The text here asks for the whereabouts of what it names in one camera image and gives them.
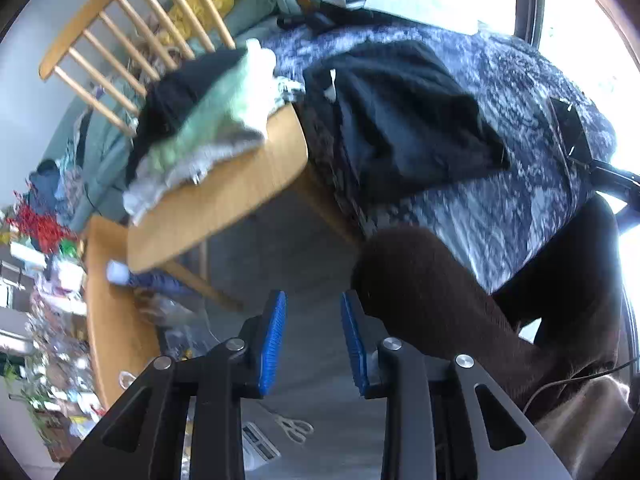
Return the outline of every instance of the screw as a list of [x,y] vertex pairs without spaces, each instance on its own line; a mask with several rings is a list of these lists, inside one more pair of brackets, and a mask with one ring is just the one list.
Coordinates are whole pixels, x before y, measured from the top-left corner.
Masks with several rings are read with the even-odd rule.
[[387,337],[382,341],[382,346],[387,350],[398,350],[402,347],[402,341],[400,341],[397,337]]
[[225,343],[225,346],[232,352],[238,352],[244,348],[244,341],[242,341],[242,339],[240,339],[239,337],[235,337],[227,341]]
[[166,355],[162,355],[156,359],[154,359],[154,368],[156,370],[166,370],[169,366],[171,366],[172,359],[167,357]]
[[466,354],[460,354],[456,357],[456,363],[462,368],[471,368],[474,365],[474,359]]

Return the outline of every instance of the black cloth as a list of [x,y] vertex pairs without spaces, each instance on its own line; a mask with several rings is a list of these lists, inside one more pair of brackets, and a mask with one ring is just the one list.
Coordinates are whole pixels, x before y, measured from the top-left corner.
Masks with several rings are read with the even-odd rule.
[[56,215],[58,199],[56,190],[60,182],[60,170],[50,158],[43,160],[36,171],[29,174],[30,190],[24,195],[25,202],[39,215]]
[[303,76],[305,100],[342,141],[364,203],[395,203],[509,167],[478,102],[422,43],[364,43]]
[[[522,409],[543,384],[612,368],[622,322],[615,216],[599,196],[511,281],[489,296],[430,231],[380,231],[365,246],[351,286],[364,311],[426,355],[476,359]],[[520,328],[542,318],[534,344]],[[541,392],[539,420],[579,387]]]
[[182,62],[180,68],[150,85],[127,161],[127,185],[136,177],[138,164],[151,146],[177,134],[207,91],[246,52],[243,47],[209,52]]
[[76,147],[76,166],[84,168],[84,152],[86,150],[86,134],[89,131],[89,124],[91,123],[91,117],[94,114],[94,109],[89,108],[80,121],[80,127],[78,128],[78,146]]

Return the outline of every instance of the chair leg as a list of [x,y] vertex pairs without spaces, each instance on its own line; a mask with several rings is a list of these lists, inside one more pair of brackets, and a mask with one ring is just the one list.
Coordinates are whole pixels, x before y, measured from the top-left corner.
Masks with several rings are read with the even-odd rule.
[[200,242],[200,257],[198,259],[200,264],[200,277],[206,282],[209,281],[209,247],[207,240],[204,239]]
[[362,234],[344,217],[334,196],[320,182],[311,164],[306,165],[291,187],[345,241],[356,248],[362,246]]
[[162,264],[161,269],[165,272],[168,272],[174,278],[183,282],[185,285],[192,288],[196,292],[199,292],[205,298],[209,298],[214,303],[220,305],[222,308],[226,310],[234,310],[236,312],[240,312],[242,310],[242,303],[234,300],[232,297],[228,296],[221,290],[213,288],[211,285],[209,285],[209,282],[207,280],[203,280],[200,276],[196,276],[189,269],[183,267],[178,262],[170,260],[167,263]]

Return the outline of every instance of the scissors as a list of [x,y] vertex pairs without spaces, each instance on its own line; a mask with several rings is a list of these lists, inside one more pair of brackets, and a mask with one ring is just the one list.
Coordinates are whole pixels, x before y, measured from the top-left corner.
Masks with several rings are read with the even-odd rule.
[[299,420],[296,418],[287,418],[286,416],[282,416],[277,412],[274,412],[271,408],[269,408],[266,404],[262,402],[258,402],[260,406],[268,413],[271,414],[273,420],[276,421],[276,424],[282,428],[285,434],[289,437],[290,440],[295,442],[296,444],[304,444],[306,438],[308,436],[313,435],[314,427],[309,424],[306,420]]

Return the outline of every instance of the blue patterned blanket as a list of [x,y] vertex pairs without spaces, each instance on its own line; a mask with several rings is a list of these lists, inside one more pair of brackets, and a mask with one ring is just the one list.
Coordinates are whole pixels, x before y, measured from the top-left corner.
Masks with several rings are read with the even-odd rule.
[[430,27],[347,27],[314,37],[306,27],[268,38],[276,74],[303,82],[318,59],[364,41],[417,40],[431,47],[451,75],[471,92],[504,139],[511,169],[487,178],[428,189],[399,203],[364,210],[354,199],[353,177],[340,139],[313,110],[299,108],[312,160],[345,214],[369,237],[397,224],[429,228],[489,292],[510,279],[591,196],[584,174],[567,164],[550,126],[546,98],[577,105],[594,156],[609,160],[613,127],[594,103],[536,49],[519,38],[480,32],[466,36]]

